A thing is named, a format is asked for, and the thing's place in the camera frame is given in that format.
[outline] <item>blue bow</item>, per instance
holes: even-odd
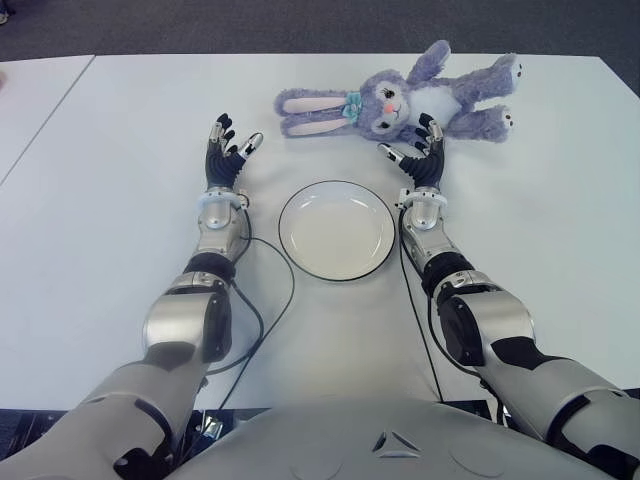
[[[360,92],[349,92],[344,99],[345,106],[342,109],[342,116],[349,119],[352,125],[358,121],[358,115],[362,111],[362,97]]]

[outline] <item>bunny ear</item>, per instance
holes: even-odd
[[[344,135],[351,133],[354,127],[348,118],[319,112],[309,115],[292,115],[280,124],[285,137],[303,137],[308,135]]]
[[[276,97],[275,109],[282,116],[317,112],[345,104],[346,91],[292,88]]]

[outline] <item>bunny face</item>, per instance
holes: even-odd
[[[409,120],[409,86],[395,70],[369,78],[360,88],[362,111],[358,127],[371,140],[397,137]]]

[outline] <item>triangle logo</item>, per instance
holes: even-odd
[[[398,432],[383,431],[371,450],[378,458],[420,458],[420,449]]]

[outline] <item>purple stuffed bunny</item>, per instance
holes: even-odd
[[[369,78],[358,92],[342,90],[283,91],[275,109],[284,116],[287,137],[359,133],[377,141],[402,139],[413,143],[421,113],[428,113],[454,138],[504,142],[513,120],[498,105],[474,110],[476,102],[512,93],[522,76],[514,53],[503,55],[489,68],[458,78],[436,78],[451,54],[439,40],[420,57],[405,80],[395,70]]]

